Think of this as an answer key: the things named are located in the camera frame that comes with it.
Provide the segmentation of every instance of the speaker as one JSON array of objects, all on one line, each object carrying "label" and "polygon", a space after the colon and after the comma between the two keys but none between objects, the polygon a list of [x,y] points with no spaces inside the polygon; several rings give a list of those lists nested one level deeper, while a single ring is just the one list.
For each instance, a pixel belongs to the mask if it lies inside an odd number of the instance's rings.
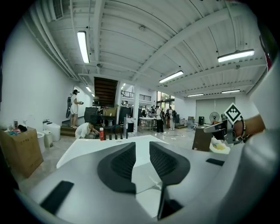
[{"label": "speaker", "polygon": [[198,117],[198,124],[203,125],[204,124],[204,117]]}]

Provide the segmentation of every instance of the floor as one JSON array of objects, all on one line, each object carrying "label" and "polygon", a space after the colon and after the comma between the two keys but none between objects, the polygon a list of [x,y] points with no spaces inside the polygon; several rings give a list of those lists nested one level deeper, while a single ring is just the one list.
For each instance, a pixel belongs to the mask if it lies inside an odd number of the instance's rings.
[{"label": "floor", "polygon": [[[187,149],[191,149],[193,146],[193,139],[195,132],[189,128],[175,129],[170,131],[165,129],[163,133],[156,133],[152,131],[145,130],[143,133],[137,132],[135,135],[129,133],[129,137],[142,136],[142,135],[152,135],[156,138]],[[70,147],[70,145],[75,141],[74,137],[61,136],[60,141],[53,142],[53,147],[47,148],[42,154],[44,161],[41,165],[33,172],[29,178],[23,178],[21,175],[12,171],[16,181],[19,184],[19,188],[23,193],[28,193],[35,185],[37,185],[46,176],[51,174],[56,169],[56,164]]]}]

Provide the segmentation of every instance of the ceiling pipe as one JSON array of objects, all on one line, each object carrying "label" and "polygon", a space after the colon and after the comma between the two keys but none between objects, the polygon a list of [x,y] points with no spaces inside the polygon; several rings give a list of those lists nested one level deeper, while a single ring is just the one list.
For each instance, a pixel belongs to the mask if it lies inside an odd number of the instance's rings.
[{"label": "ceiling pipe", "polygon": [[25,19],[25,16],[23,16],[22,18],[23,18],[23,21],[24,21],[25,25],[27,26],[28,30],[29,30],[30,33],[34,36],[34,38],[37,40],[37,42],[39,43],[39,45],[44,49],[44,51],[46,51],[46,53],[52,58],[52,60],[54,60],[54,61],[57,63],[57,65],[65,72],[65,74],[68,76],[68,78],[72,79],[73,77],[71,77],[71,76],[69,75],[69,73],[65,70],[65,68],[62,67],[61,64],[58,63],[57,60],[55,60],[55,58],[47,51],[47,49],[44,47],[44,45],[39,41],[38,37],[37,37],[37,36],[35,35],[35,33],[31,30],[31,28],[30,28],[28,22],[27,22],[26,19]]},{"label": "ceiling pipe", "polygon": [[68,72],[68,75],[72,76],[71,79],[73,80],[78,80],[75,76],[73,76],[73,74],[71,73],[71,71],[64,65],[63,61],[61,60],[61,58],[59,57],[59,55],[57,54],[57,52],[55,51],[55,49],[53,48],[52,44],[50,43],[46,33],[44,32],[39,19],[37,18],[36,12],[34,10],[34,8],[30,8],[30,16],[35,24],[35,26],[37,27],[38,31],[40,32],[41,36],[43,37],[44,41],[46,42],[46,44],[48,45],[49,49],[51,50],[51,52],[54,54],[54,56],[58,59],[58,61],[61,63],[61,65],[66,69],[66,71]]},{"label": "ceiling pipe", "polygon": [[[80,46],[79,46],[79,42],[78,42],[78,37],[77,37],[77,33],[75,31],[75,25],[74,25],[74,14],[73,14],[73,0],[70,0],[70,14],[71,14],[71,22],[72,22],[72,29],[73,29],[73,34],[74,34],[74,41],[77,45],[77,50],[80,49]],[[86,66],[84,65],[84,60],[81,58],[82,57],[82,54],[80,53],[80,59],[82,60],[82,63],[83,63],[83,66],[84,66],[84,69],[86,70],[86,72],[88,73],[88,70],[86,68]]]},{"label": "ceiling pipe", "polygon": [[72,70],[71,66],[68,64],[68,62],[65,60],[65,58],[63,57],[62,53],[60,52],[59,48],[57,47],[56,45],[56,42],[54,41],[50,31],[49,31],[49,28],[47,26],[47,23],[45,21],[45,18],[44,18],[44,15],[43,15],[43,11],[42,11],[42,8],[40,6],[40,2],[37,1],[36,3],[36,10],[37,10],[37,14],[38,14],[38,17],[39,17],[39,20],[41,22],[41,25],[45,31],[45,34],[47,35],[51,45],[53,46],[53,48],[55,49],[55,51],[57,52],[57,54],[59,55],[59,57],[61,58],[61,60],[64,62],[64,64],[66,65],[66,67],[68,68],[69,71],[71,71],[70,73],[77,79],[77,75],[75,74],[75,72]]}]

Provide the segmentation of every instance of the bottle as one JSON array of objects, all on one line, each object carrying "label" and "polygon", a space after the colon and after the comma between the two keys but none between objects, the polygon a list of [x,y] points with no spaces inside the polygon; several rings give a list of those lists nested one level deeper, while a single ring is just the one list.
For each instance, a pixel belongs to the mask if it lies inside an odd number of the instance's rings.
[{"label": "bottle", "polygon": [[100,141],[103,141],[103,140],[104,140],[104,131],[103,131],[103,128],[100,128],[99,133],[100,133]]}]

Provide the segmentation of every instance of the white table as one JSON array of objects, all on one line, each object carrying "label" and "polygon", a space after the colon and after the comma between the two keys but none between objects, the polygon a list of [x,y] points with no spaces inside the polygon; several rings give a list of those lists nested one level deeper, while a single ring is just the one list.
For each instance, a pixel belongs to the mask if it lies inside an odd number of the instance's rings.
[{"label": "white table", "polygon": [[160,183],[161,180],[150,162],[150,141],[164,143],[164,141],[151,135],[105,141],[100,141],[99,139],[77,139],[58,161],[56,168],[81,155],[106,150],[106,148],[118,144],[135,142],[136,163],[132,170],[132,182],[136,185],[136,200],[151,217],[154,217],[158,212],[161,194],[159,190],[150,188],[156,185],[156,183]]},{"label": "white table", "polygon": [[[156,120],[155,117],[140,117],[139,119],[140,119],[140,124],[139,124],[138,131],[140,131],[140,128],[142,129],[142,131],[143,131],[144,129],[151,129],[151,131],[153,131],[153,129],[154,129],[154,124],[155,124],[154,121]],[[149,121],[152,122],[151,127],[148,127],[148,125],[147,125],[147,123],[148,123]]]}]

